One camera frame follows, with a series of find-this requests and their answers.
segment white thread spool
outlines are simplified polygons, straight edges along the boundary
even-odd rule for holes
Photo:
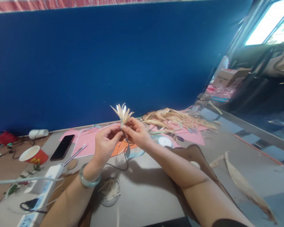
[[[48,135],[47,129],[33,129],[29,132],[28,137],[30,139],[37,139]]]
[[[173,147],[173,142],[167,137],[159,137],[158,144],[160,144],[163,147],[164,146],[169,146],[171,148]]]

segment black wire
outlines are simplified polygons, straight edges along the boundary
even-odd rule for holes
[[[38,213],[44,213],[44,214],[47,214],[46,211],[37,211],[37,210],[31,210],[31,209],[27,209],[27,208],[24,208],[22,205],[25,204],[26,202],[23,202],[20,204],[20,208],[24,211],[30,211],[30,212],[38,212]]]
[[[14,147],[11,147],[11,148],[12,148],[11,150],[9,150],[8,152],[2,154],[0,157],[6,155],[6,154],[8,154],[8,153],[14,153],[12,159],[18,159],[18,158],[20,158],[21,155],[19,155],[18,157],[15,158],[15,155],[16,155],[16,152],[17,152],[15,148],[18,147],[18,146],[21,146],[21,145],[24,144],[26,141],[28,141],[28,142],[30,143],[30,145],[34,146],[34,145],[35,145],[35,142],[36,142],[36,137],[37,137],[37,135],[38,135],[39,132],[40,132],[40,129],[38,130],[37,134],[35,135],[35,138],[32,140],[33,143],[31,143],[31,140],[29,139],[29,137],[27,137],[27,139],[26,139],[26,137],[22,137],[22,141],[21,141],[21,142],[14,143],[13,145],[16,145],[16,144],[17,144],[17,145],[14,146]]]
[[[106,165],[110,165],[110,166],[112,166],[112,167],[114,167],[118,170],[126,171],[128,169],[128,162],[127,162],[127,159],[126,159],[126,156],[125,156],[125,151],[123,152],[123,154],[124,154],[124,157],[125,157],[125,160],[126,160],[126,169],[120,169],[120,168],[115,167],[115,166],[113,166],[112,164],[109,164],[109,163],[106,163]]]

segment orange paper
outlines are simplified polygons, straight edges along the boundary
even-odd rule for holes
[[[126,147],[128,147],[128,143],[125,142],[125,141],[122,141],[121,144],[120,144],[120,145],[119,145],[119,144],[120,144],[120,142],[117,143],[117,145],[116,145],[116,147],[114,148],[114,151],[113,151],[111,157],[116,156],[117,154],[119,154],[119,152],[121,152],[121,151],[125,148],[125,149],[122,151],[122,153],[123,153],[123,152],[126,150]],[[136,148],[136,147],[137,147],[137,145],[136,145],[136,144],[133,144],[133,145],[130,146],[130,149],[134,149],[134,148]]]

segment red paper cup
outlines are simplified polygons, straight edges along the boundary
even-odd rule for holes
[[[48,155],[39,147],[33,146],[21,154],[19,161],[25,161],[32,164],[44,164],[48,160]]]

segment blue fabric backdrop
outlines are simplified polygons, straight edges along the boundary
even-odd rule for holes
[[[0,131],[64,129],[191,105],[252,0],[0,14]]]

